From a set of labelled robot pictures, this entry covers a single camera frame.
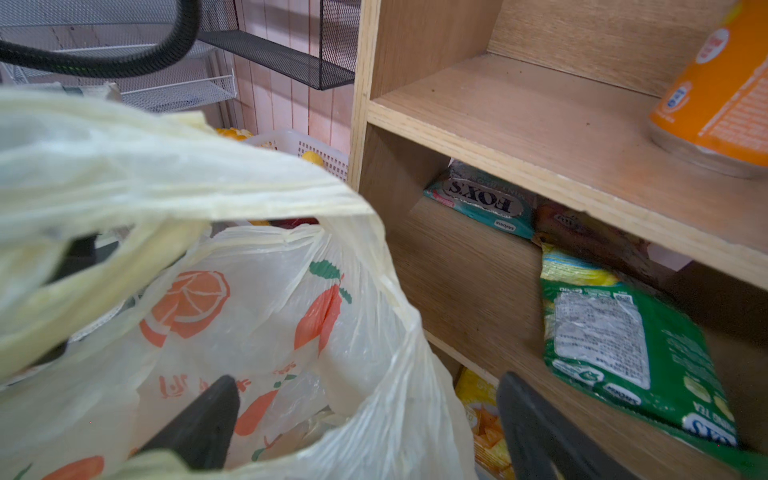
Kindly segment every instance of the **fox's mint candy bag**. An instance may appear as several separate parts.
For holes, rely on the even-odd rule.
[[[613,273],[543,246],[545,362],[612,405],[737,446],[733,414],[691,320]]]
[[[531,239],[536,194],[454,160],[424,195],[502,232]]]

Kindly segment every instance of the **orange fruit print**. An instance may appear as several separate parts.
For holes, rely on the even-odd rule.
[[[171,332],[188,339],[210,325],[229,297],[230,286],[221,272],[184,272],[152,307],[151,314],[141,320],[139,328],[155,346],[163,346],[166,334],[153,329],[154,325],[170,325]]]
[[[246,411],[237,419],[235,433],[244,437],[255,432],[256,427],[259,426],[259,422],[261,422],[262,417],[264,417],[264,413],[266,413],[266,409],[272,405],[272,401],[277,396],[277,392],[279,392],[279,390],[273,390],[254,400]]]
[[[341,313],[342,297],[347,303],[352,303],[352,297],[346,290],[341,288],[341,281],[344,276],[328,260],[321,262],[312,262],[310,264],[310,273],[328,280],[338,280],[328,290],[322,292],[309,309],[304,317],[296,326],[296,334],[293,337],[293,349],[299,349],[311,342],[317,336],[320,337],[318,353],[322,352],[328,344],[328,339],[333,331],[333,325]]]
[[[104,457],[96,455],[64,465],[59,470],[47,474],[43,480],[91,480],[101,475],[102,470],[104,470]]]

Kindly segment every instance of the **shelf board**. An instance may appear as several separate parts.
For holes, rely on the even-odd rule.
[[[387,240],[402,288],[435,346],[493,383],[516,372],[639,478],[738,478],[727,465],[548,371],[541,251],[534,244],[427,198]]]
[[[244,31],[201,31],[197,38],[300,81],[315,90],[328,90],[355,81],[353,71]]]
[[[368,103],[387,131],[768,289],[768,180],[650,142],[656,98],[481,55]]]

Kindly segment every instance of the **plastic bag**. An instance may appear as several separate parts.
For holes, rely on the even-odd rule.
[[[381,221],[345,184],[219,138],[198,114],[18,91],[0,91],[0,112],[2,375],[140,294],[0,392],[5,477],[192,476],[168,453],[124,461],[222,374],[241,387],[232,469],[198,478],[475,477],[450,376]],[[200,235],[211,221],[310,216],[320,225]],[[128,225],[105,262],[44,285],[71,239]],[[250,462],[326,406],[349,421]]]

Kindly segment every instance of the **orange can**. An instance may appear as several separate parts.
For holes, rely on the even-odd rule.
[[[665,150],[734,177],[768,172],[768,0],[743,0],[650,114]]]

